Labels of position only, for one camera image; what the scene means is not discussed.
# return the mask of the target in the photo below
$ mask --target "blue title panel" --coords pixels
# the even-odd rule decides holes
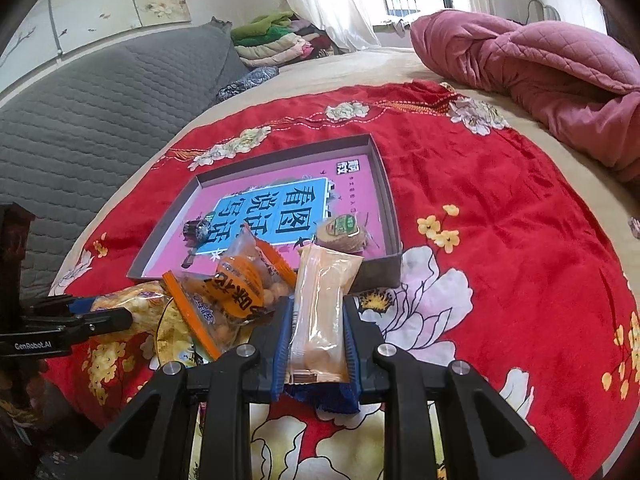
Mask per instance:
[[[312,238],[324,219],[328,180],[314,178],[269,186],[225,196],[207,215],[209,238],[196,254],[209,254],[229,247],[247,222],[251,231],[272,245]]]

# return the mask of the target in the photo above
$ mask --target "green label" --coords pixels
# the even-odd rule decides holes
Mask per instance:
[[[326,226],[326,231],[331,236],[352,235],[357,232],[356,217],[353,215],[340,215]]]

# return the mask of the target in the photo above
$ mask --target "green blanket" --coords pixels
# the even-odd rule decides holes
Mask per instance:
[[[234,40],[234,45],[242,46],[258,46],[271,43],[271,41],[279,40],[285,34],[289,34],[291,31],[288,28],[279,27],[277,25],[271,25],[267,29],[267,33],[262,36],[252,36],[250,38],[244,38],[243,40]]]
[[[231,38],[233,40],[244,40],[244,38],[250,38],[252,36],[264,36],[272,25],[279,25],[281,27],[290,25],[291,16],[293,16],[293,12],[290,10],[275,12],[268,16],[258,16],[251,23],[232,28]]]

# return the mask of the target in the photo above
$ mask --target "red blanket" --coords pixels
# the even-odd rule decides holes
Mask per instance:
[[[494,108],[442,86],[343,88],[193,130],[109,213],[56,291],[131,285],[133,258],[194,174],[362,133],[382,154],[406,249],[402,286],[363,294],[362,317],[419,359],[471,362],[587,479],[638,407],[634,298],[609,240],[545,153]],[[151,376],[148,343],[141,334],[103,348],[99,365],[112,371],[101,376],[80,345],[52,360],[48,377],[105,425]],[[254,470],[265,478],[379,478],[380,406],[336,416],[283,399],[252,410]]]

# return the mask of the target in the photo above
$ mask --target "packaged snack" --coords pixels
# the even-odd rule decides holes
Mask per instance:
[[[207,291],[236,322],[249,322],[273,310],[275,301],[296,286],[296,273],[247,224],[222,254]]]
[[[355,215],[329,217],[318,224],[315,243],[340,253],[359,253],[367,246],[367,231]]]
[[[182,318],[209,357],[217,359],[229,350],[236,339],[239,325],[233,323],[218,302],[209,295],[203,277],[166,272],[162,278],[174,297]]]
[[[95,336],[100,343],[128,341],[136,334],[155,334],[165,307],[171,301],[160,282],[146,282],[130,286],[124,290],[99,296],[91,306],[91,312],[123,306],[133,316],[131,327],[122,332]]]
[[[162,314],[154,345],[160,366],[169,361],[179,361],[187,368],[196,365],[193,337],[175,300],[169,302]]]
[[[342,297],[348,293],[363,258],[311,244],[302,250],[289,383],[348,383],[342,331]]]

